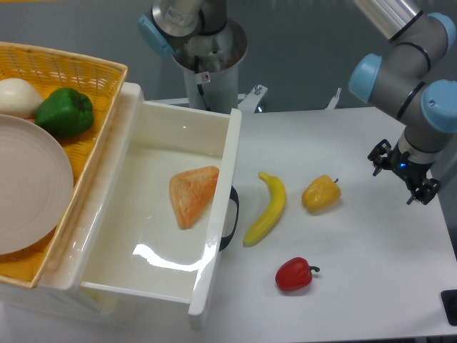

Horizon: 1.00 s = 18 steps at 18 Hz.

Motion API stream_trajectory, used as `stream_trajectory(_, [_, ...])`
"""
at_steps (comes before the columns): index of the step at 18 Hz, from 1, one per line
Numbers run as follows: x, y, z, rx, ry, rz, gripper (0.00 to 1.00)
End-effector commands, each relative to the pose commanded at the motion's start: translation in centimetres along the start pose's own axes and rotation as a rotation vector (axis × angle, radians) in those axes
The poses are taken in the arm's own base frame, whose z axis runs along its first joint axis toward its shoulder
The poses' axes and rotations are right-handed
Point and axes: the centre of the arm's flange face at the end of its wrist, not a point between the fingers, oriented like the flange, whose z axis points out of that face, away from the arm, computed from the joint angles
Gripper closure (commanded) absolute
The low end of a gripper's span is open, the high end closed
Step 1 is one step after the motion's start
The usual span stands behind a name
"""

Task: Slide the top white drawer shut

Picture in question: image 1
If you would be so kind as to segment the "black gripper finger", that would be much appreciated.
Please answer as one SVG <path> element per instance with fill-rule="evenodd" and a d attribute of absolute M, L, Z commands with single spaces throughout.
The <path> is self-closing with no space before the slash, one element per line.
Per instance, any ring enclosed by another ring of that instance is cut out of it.
<path fill-rule="evenodd" d="M 440 181 L 428 178 L 425 172 L 411 172 L 406 175 L 406 186 L 411 195 L 407 205 L 412 202 L 420 202 L 427 205 L 440 190 Z"/>
<path fill-rule="evenodd" d="M 368 155 L 368 160 L 373 165 L 373 176 L 376 177 L 382 170 L 392 170 L 391 161 L 391 145 L 383 139 L 371 150 Z"/>

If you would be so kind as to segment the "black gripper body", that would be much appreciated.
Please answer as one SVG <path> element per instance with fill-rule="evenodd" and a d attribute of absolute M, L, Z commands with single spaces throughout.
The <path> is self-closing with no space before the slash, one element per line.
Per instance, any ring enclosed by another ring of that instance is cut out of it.
<path fill-rule="evenodd" d="M 397 141 L 397 144 L 390 148 L 388 160 L 393 172 L 409 189 L 418 189 L 428 181 L 427 173 L 434 163 L 434 153 L 421 151 L 408 141 Z"/>

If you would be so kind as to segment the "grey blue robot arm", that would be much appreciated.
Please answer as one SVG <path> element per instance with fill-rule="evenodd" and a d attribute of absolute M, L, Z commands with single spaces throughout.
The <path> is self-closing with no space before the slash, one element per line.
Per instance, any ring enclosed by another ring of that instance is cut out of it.
<path fill-rule="evenodd" d="M 456 27 L 443 14 L 424 14 L 412 1 L 356 5 L 393 51 L 362 58 L 349 91 L 405 126 L 395 146 L 381 141 L 368 158 L 375 172 L 390 170 L 402 179 L 411 201 L 427 204 L 441 188 L 427 172 L 456 133 L 456 83 L 423 79 L 453 46 Z M 237 107 L 247 38 L 228 18 L 225 1 L 154 1 L 138 28 L 156 53 L 181 67 L 191 108 L 229 113 Z"/>

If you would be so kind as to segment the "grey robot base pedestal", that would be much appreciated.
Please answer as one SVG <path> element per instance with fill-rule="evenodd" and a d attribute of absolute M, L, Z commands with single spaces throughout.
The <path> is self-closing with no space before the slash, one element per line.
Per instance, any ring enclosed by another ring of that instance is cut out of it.
<path fill-rule="evenodd" d="M 238 106 L 238 68 L 247 51 L 242 27 L 228 19 L 210 36 L 197 35 L 174 55 L 184 74 L 189 107 L 229 114 Z"/>

